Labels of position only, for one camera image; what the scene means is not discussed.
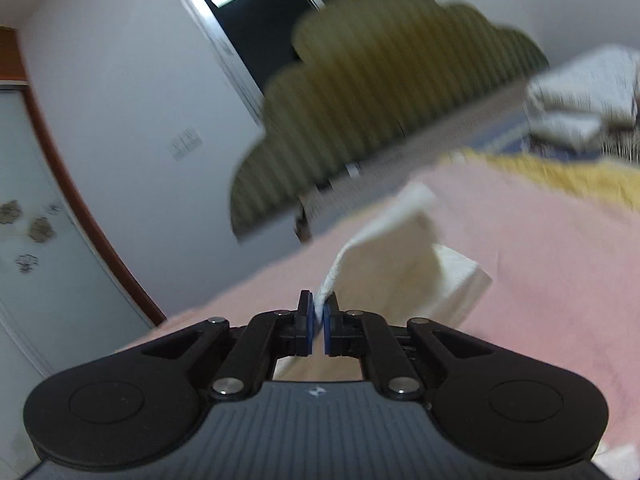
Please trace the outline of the brown wooden door frame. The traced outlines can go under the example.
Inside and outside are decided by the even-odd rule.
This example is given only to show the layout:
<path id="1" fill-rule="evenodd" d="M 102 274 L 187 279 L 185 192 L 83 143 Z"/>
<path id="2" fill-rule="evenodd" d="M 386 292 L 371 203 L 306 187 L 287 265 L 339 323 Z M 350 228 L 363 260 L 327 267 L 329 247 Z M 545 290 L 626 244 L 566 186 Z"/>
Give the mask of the brown wooden door frame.
<path id="1" fill-rule="evenodd" d="M 1 27 L 1 87 L 7 89 L 17 88 L 17 91 L 23 96 L 27 115 L 32 123 L 32 128 L 34 128 L 35 137 L 43 157 L 52 171 L 56 184 L 62 191 L 75 219 L 88 236 L 92 248 L 96 250 L 106 264 L 107 269 L 116 278 L 117 283 L 122 286 L 145 317 L 153 326 L 160 326 L 166 321 L 166 315 L 157 307 L 156 303 L 119 257 L 100 229 L 98 222 L 94 220 L 73 179 L 70 177 L 70 173 L 67 171 L 63 159 L 56 148 L 43 114 L 40 112 L 32 85 L 28 81 L 20 45 L 18 44 L 17 32 L 15 29 L 6 26 Z"/>

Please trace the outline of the white patterned pillow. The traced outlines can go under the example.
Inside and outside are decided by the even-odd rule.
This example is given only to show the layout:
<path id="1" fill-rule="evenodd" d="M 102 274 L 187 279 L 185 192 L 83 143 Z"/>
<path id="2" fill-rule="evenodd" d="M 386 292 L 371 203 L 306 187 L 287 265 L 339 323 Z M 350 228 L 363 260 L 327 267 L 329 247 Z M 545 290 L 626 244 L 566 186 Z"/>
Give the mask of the white patterned pillow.
<path id="1" fill-rule="evenodd" d="M 639 51 L 605 44 L 531 79 L 524 102 L 537 139 L 588 152 L 609 128 L 636 123 Z"/>

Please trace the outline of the olive green headboard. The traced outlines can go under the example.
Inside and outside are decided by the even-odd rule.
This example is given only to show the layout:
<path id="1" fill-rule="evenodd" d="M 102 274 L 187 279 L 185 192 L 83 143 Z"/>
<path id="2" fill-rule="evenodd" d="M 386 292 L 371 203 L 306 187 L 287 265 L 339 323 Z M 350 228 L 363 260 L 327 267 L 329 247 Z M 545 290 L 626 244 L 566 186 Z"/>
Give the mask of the olive green headboard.
<path id="1" fill-rule="evenodd" d="M 328 0 L 267 82 L 264 135 L 236 170 L 234 235 L 247 236 L 317 185 L 462 106 L 544 70 L 533 40 L 469 3 Z"/>

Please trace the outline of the cream white pants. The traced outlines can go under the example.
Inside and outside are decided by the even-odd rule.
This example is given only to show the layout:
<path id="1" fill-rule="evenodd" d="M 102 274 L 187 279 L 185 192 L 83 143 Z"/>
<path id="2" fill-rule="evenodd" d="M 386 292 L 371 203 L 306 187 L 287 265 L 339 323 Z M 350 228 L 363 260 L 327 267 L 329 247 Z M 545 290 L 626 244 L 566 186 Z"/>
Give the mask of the cream white pants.
<path id="1" fill-rule="evenodd" d="M 488 291 L 480 264 L 442 244 L 438 200 L 423 183 L 349 214 L 282 264 L 280 300 L 314 294 L 312 317 L 334 295 L 344 311 L 382 315 L 390 325 L 430 318 L 458 327 Z"/>

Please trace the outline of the white wall socket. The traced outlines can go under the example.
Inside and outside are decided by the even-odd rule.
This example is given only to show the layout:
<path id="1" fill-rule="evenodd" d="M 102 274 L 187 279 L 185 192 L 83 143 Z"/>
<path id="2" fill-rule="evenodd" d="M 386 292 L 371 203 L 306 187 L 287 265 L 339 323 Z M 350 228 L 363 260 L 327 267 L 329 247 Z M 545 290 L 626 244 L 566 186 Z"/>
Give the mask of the white wall socket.
<path id="1" fill-rule="evenodd" d="M 186 128 L 177 134 L 169 143 L 168 148 L 173 159 L 180 160 L 202 145 L 203 141 L 195 128 Z"/>

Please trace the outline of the yellow bed sheet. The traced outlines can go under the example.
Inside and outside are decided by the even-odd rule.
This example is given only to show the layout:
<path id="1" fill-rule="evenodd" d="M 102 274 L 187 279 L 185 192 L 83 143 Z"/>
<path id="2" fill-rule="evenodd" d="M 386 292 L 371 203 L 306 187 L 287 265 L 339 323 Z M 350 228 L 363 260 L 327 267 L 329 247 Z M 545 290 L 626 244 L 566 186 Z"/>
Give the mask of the yellow bed sheet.
<path id="1" fill-rule="evenodd" d="M 436 171 L 466 194 L 502 209 L 517 206 L 540 214 L 592 209 L 602 216 L 639 222 L 639 171 L 615 162 L 557 162 L 534 155 L 489 155 L 470 148 L 449 152 Z"/>

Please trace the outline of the frosted glass wardrobe door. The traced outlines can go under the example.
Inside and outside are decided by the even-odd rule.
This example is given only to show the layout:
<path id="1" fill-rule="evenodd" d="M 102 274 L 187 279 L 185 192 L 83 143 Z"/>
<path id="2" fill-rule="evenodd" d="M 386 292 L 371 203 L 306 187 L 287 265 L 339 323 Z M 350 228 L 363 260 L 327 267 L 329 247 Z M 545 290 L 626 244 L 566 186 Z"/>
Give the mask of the frosted glass wardrobe door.
<path id="1" fill-rule="evenodd" d="M 1 324 L 43 375 L 151 327 L 70 211 L 16 90 L 1 93 Z"/>

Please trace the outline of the pink bed blanket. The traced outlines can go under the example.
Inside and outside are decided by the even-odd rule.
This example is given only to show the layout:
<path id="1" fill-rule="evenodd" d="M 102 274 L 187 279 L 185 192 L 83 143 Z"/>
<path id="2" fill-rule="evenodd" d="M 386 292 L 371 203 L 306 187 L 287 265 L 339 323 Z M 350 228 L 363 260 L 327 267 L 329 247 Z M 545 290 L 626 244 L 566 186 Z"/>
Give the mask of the pink bed blanket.
<path id="1" fill-rule="evenodd" d="M 440 242 L 491 283 L 465 333 L 574 370 L 610 408 L 599 463 L 639 456 L 639 217 L 470 160 L 416 176 Z"/>

